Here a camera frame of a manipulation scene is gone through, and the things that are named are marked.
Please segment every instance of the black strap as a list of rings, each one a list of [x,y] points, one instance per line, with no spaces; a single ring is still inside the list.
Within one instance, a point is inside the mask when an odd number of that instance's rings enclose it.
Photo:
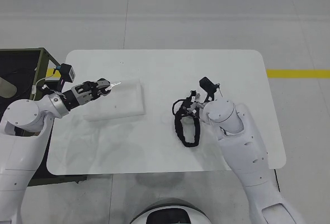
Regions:
[[[176,113],[174,113],[174,106],[180,101],[182,101],[182,104],[181,104],[179,110]],[[189,113],[186,110],[186,105],[189,105],[190,103],[191,103],[191,96],[186,99],[177,100],[172,105],[172,114],[175,116],[175,132],[178,136],[178,139],[182,142],[182,144],[188,148],[196,147],[199,145],[200,131],[201,131],[200,119],[195,114]],[[181,120],[182,120],[182,118],[184,118],[186,116],[190,116],[194,120],[194,125],[195,125],[194,142],[186,142],[185,136],[183,135],[183,126],[182,126]]]
[[[186,142],[185,136],[183,135],[183,126],[181,123],[181,119],[186,117],[186,116],[190,116],[193,118],[194,120],[194,125],[195,125],[195,136],[194,136],[194,142]],[[191,147],[196,147],[199,145],[199,141],[200,141],[200,119],[195,117],[193,114],[188,114],[188,115],[182,115],[180,110],[178,110],[175,113],[175,132],[178,136],[178,139],[180,139],[180,141],[182,142],[182,144],[185,147],[191,148]]]

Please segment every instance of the gray floor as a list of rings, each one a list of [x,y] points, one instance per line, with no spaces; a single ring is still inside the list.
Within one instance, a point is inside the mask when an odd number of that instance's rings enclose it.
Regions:
[[[0,0],[0,48],[255,49],[269,69],[330,69],[328,0]],[[287,154],[283,195],[307,223],[330,223],[330,80],[270,79]],[[94,176],[28,188],[25,223],[127,223],[162,198],[213,223],[249,223],[232,172]]]

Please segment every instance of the white table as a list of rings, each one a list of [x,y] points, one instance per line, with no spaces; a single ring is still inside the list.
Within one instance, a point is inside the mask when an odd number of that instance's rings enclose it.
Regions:
[[[74,120],[87,105],[54,124],[48,170],[55,175],[118,174],[228,170],[210,128],[201,124],[200,145],[186,148],[177,139],[171,113],[173,102],[196,90],[207,76],[235,103],[245,103],[261,132],[271,169],[284,166],[286,155],[262,56],[254,50],[75,50],[67,64],[74,67],[74,83],[104,77],[110,81],[138,78],[145,115],[99,122],[85,139],[61,146],[65,133],[77,130]]]

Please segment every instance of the black cable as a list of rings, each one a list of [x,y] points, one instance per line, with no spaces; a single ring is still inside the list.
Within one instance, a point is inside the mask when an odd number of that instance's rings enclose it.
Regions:
[[[177,100],[176,102],[174,102],[172,104],[172,114],[175,116],[175,112],[174,112],[174,108],[175,108],[175,105],[178,103],[178,102],[182,102],[182,101],[185,101],[185,99],[179,99]]]

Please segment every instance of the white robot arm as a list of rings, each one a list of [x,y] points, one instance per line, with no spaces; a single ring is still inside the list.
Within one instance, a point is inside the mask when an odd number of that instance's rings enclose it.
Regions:
[[[39,101],[13,102],[0,123],[0,222],[22,223],[20,208],[25,190],[43,159],[54,118],[62,118],[77,106],[106,96],[112,84],[100,79],[55,92]],[[37,136],[15,136],[15,127]]]
[[[252,224],[305,224],[274,187],[266,147],[248,108],[220,98],[208,102],[200,118],[213,127],[225,161],[242,183]]]

